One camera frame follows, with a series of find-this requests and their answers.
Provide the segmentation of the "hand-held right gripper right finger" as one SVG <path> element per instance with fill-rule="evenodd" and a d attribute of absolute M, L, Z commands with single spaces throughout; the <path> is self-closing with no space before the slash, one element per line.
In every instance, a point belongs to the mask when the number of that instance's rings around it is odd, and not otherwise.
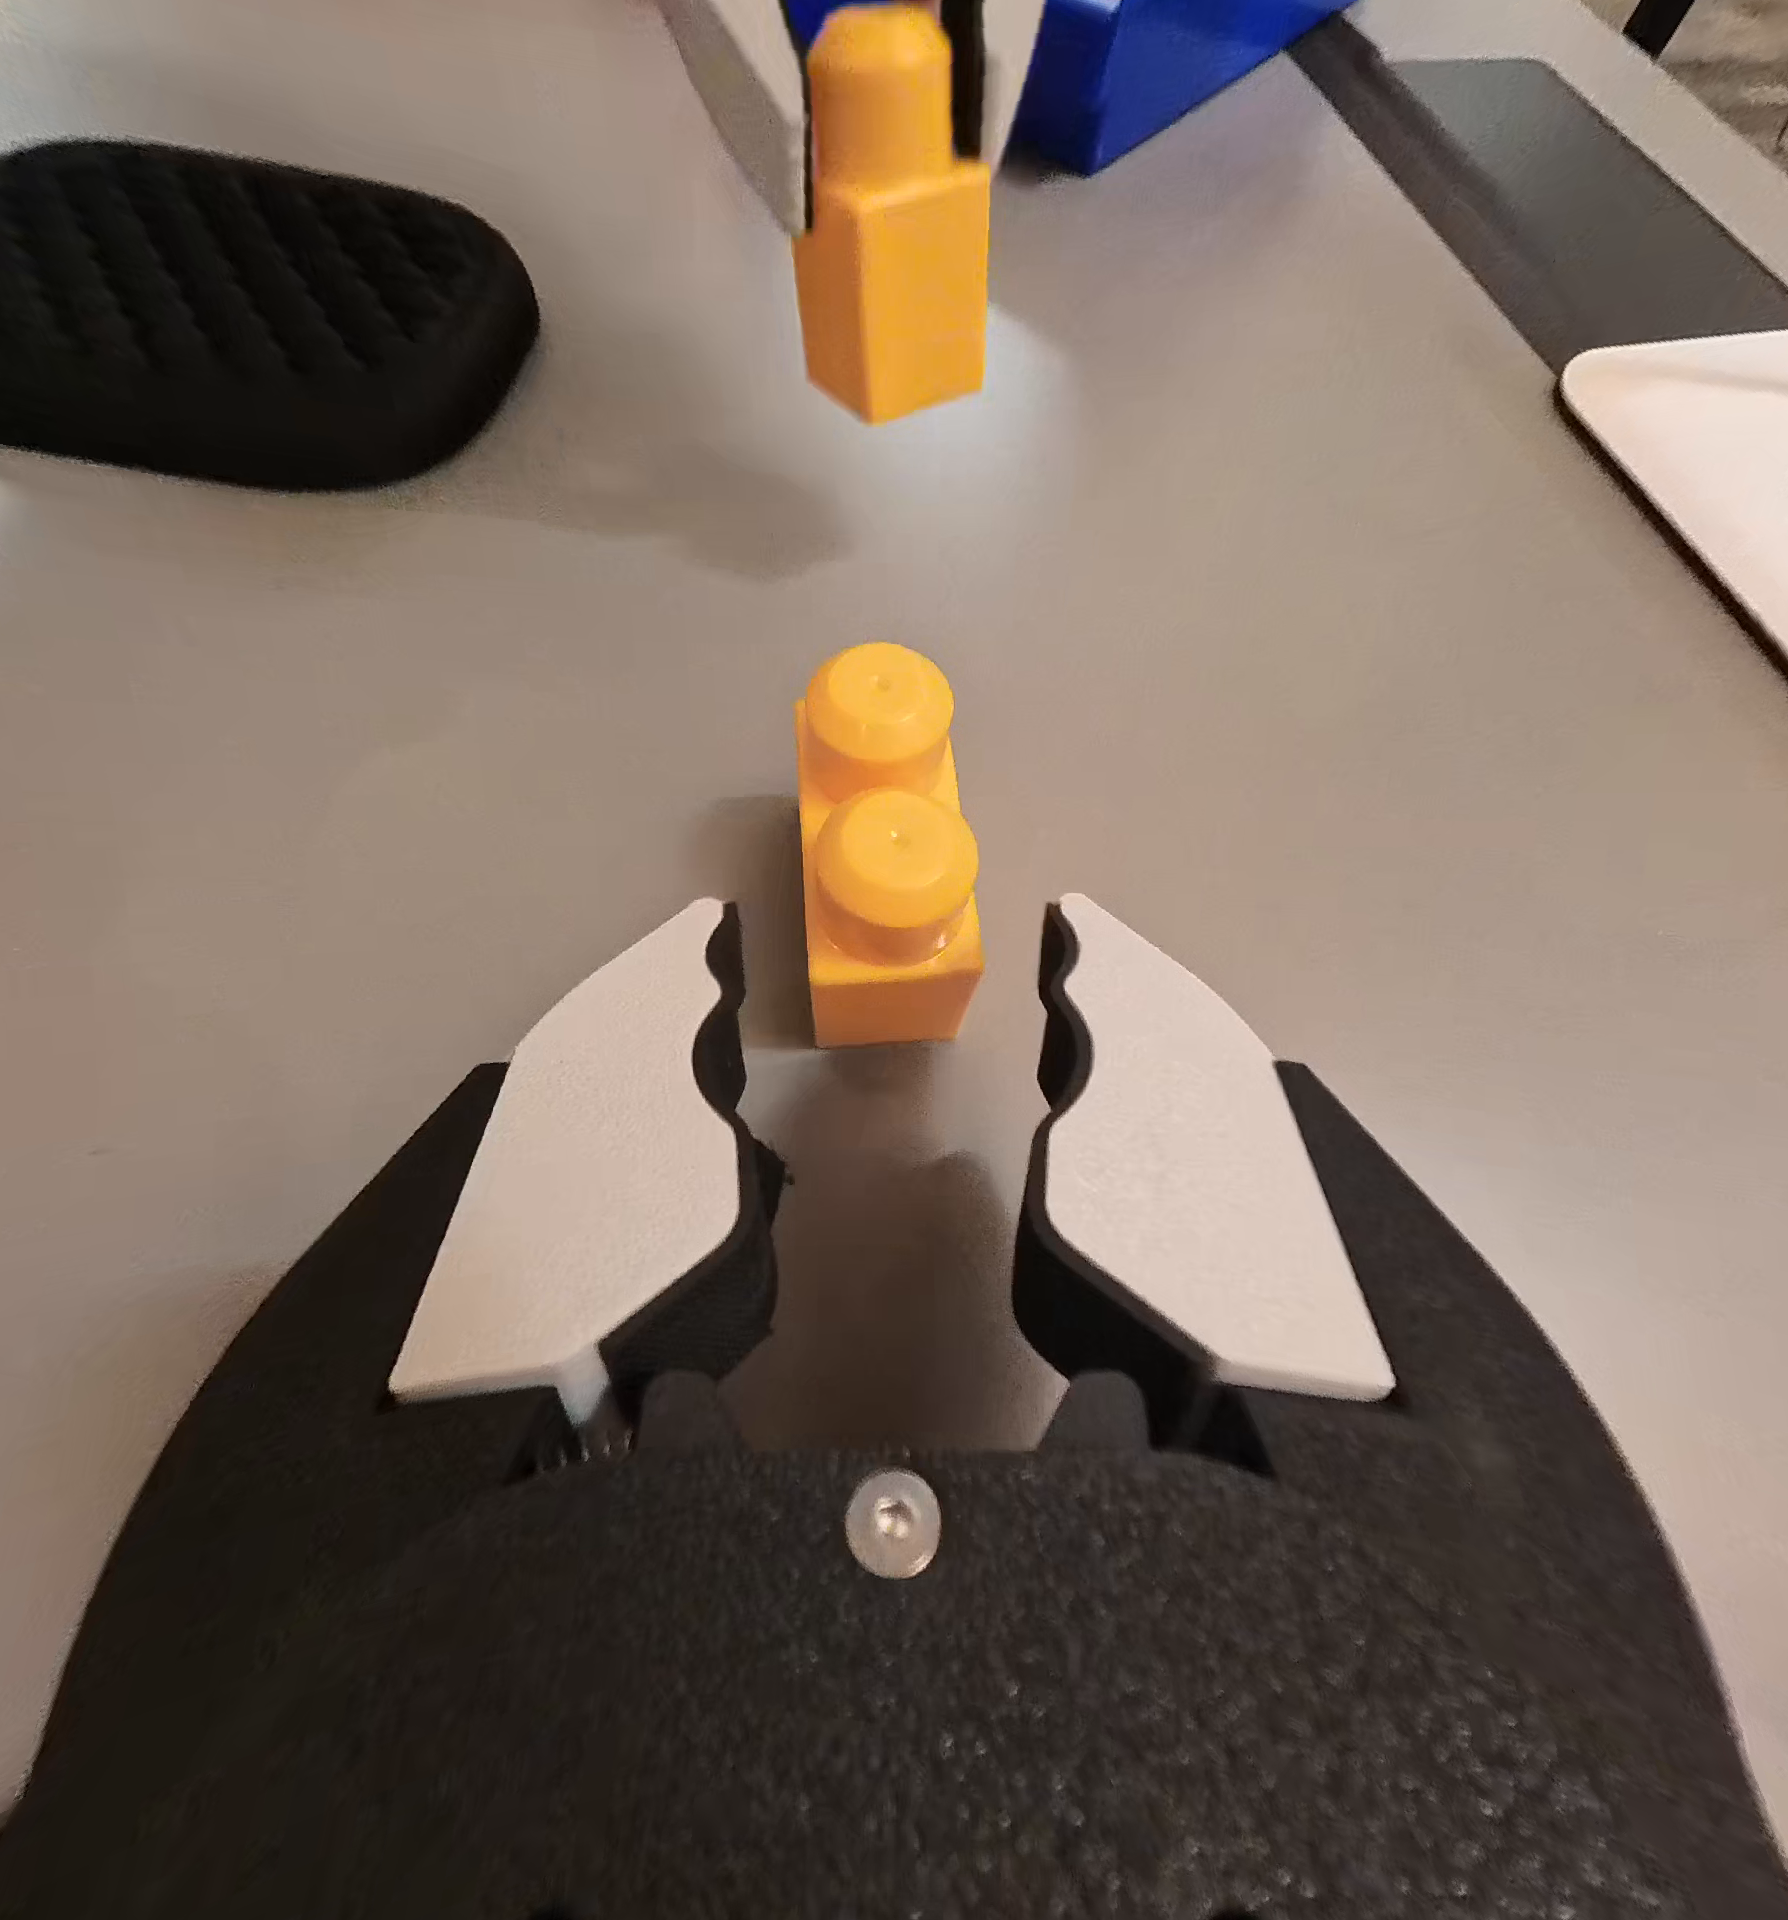
<path fill-rule="evenodd" d="M 1083 894 L 1046 914 L 1017 1316 L 1064 1374 L 1378 1403 L 1397 1372 L 1271 1048 Z"/>

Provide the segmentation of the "white document stand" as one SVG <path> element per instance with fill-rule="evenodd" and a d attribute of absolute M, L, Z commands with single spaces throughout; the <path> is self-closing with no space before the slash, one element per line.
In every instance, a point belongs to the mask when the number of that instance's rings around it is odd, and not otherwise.
<path fill-rule="evenodd" d="M 1788 328 L 1590 347 L 1559 402 L 1788 670 Z"/>

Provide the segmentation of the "blue plastic bin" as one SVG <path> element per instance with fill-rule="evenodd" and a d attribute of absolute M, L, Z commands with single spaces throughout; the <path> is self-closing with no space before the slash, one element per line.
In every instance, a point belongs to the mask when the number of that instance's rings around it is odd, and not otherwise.
<path fill-rule="evenodd" d="M 1049 3 L 1009 147 L 1091 177 L 1347 3 Z"/>

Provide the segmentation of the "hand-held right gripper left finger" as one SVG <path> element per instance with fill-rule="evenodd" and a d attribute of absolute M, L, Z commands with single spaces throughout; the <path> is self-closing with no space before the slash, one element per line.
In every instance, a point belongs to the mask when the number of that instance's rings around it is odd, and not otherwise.
<path fill-rule="evenodd" d="M 693 898 L 517 1045 L 388 1372 L 398 1403 L 551 1390 L 588 1423 L 726 1377 L 777 1301 L 777 1156 L 750 1130 L 738 904 Z"/>

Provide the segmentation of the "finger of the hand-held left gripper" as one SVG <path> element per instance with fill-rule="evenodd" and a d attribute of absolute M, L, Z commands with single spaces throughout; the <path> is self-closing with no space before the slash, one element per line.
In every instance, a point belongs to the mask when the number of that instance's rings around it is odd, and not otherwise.
<path fill-rule="evenodd" d="M 787 235 L 811 225 L 808 57 L 787 3 L 667 3 L 667 35 L 723 150 Z"/>
<path fill-rule="evenodd" d="M 959 157 L 1002 163 L 1043 18 L 1046 3 L 943 3 Z"/>

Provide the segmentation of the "yellow single-stud block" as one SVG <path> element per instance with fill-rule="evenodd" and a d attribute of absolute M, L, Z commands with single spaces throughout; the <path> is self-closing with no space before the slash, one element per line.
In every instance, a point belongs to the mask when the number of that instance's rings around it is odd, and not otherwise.
<path fill-rule="evenodd" d="M 813 1045 L 954 1042 L 985 971 L 977 842 L 947 673 L 895 640 L 821 662 L 796 705 Z"/>

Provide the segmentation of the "orange one-stud toy block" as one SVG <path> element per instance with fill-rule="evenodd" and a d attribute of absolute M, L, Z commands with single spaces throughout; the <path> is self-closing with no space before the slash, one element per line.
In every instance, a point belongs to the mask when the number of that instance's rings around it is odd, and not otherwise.
<path fill-rule="evenodd" d="M 811 382 L 887 424 L 977 395 L 992 177 L 954 144 L 954 61 L 916 3 L 837 8 L 811 47 Z"/>

